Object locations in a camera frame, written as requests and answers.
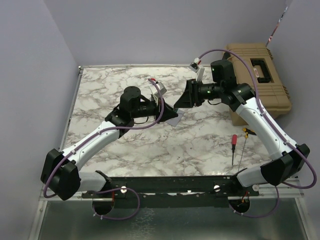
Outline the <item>grey envelope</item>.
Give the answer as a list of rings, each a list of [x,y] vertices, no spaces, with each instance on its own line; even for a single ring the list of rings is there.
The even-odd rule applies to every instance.
[[[177,117],[174,117],[165,121],[166,124],[169,124],[172,127],[176,127],[180,122],[180,120],[182,119],[183,115],[185,114],[185,112],[181,109],[175,108],[174,110],[177,113]]]

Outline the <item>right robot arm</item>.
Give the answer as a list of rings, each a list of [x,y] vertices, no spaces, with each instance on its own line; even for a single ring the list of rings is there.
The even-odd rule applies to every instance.
[[[255,132],[265,146],[271,161],[258,167],[244,169],[230,182],[229,189],[240,196],[248,187],[269,183],[277,186],[296,174],[310,154],[306,144],[297,144],[274,121],[270,114],[257,104],[254,90],[247,83],[238,84],[231,61],[216,60],[210,64],[213,83],[187,80],[183,94],[174,108],[199,107],[206,100],[220,99],[237,113]]]

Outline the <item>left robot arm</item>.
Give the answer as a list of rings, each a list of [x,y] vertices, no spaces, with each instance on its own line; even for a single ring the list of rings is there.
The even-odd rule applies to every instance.
[[[43,196],[61,200],[70,199],[77,192],[94,192],[106,197],[111,190],[111,179],[100,171],[80,172],[81,168],[101,149],[121,138],[129,130],[136,129],[135,119],[153,116],[154,124],[176,118],[178,114],[165,103],[163,94],[167,91],[158,81],[152,83],[155,92],[150,98],[141,94],[136,86],[126,87],[119,104],[104,121],[89,135],[74,145],[59,151],[52,149],[45,158],[40,180],[44,184]]]

